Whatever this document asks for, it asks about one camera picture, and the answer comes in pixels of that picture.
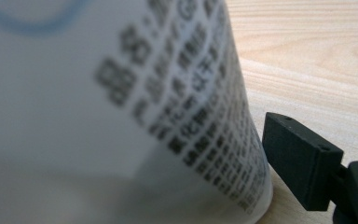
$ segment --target wooden table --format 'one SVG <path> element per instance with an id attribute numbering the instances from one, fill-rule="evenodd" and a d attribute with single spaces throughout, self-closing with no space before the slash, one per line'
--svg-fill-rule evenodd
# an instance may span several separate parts
<path id="1" fill-rule="evenodd" d="M 358 1 L 227 0 L 258 132 L 268 111 L 297 119 L 358 161 Z M 276 173 L 259 223 L 332 223 L 306 212 Z"/>

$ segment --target light wood grain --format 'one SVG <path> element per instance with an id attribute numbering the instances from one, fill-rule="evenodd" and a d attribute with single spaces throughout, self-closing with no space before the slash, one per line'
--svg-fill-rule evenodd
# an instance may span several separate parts
<path id="1" fill-rule="evenodd" d="M 358 1 L 228 0 L 251 113 L 299 120 L 358 161 Z M 259 223 L 332 223 L 306 212 L 273 173 L 274 198 Z"/>

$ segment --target black plastic object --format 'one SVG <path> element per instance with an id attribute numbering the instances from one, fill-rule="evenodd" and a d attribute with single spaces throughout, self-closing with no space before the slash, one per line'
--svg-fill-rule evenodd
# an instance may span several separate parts
<path id="1" fill-rule="evenodd" d="M 308 211 L 336 204 L 335 224 L 358 224 L 358 161 L 340 164 L 343 151 L 298 121 L 267 113 L 263 147 L 268 162 Z"/>

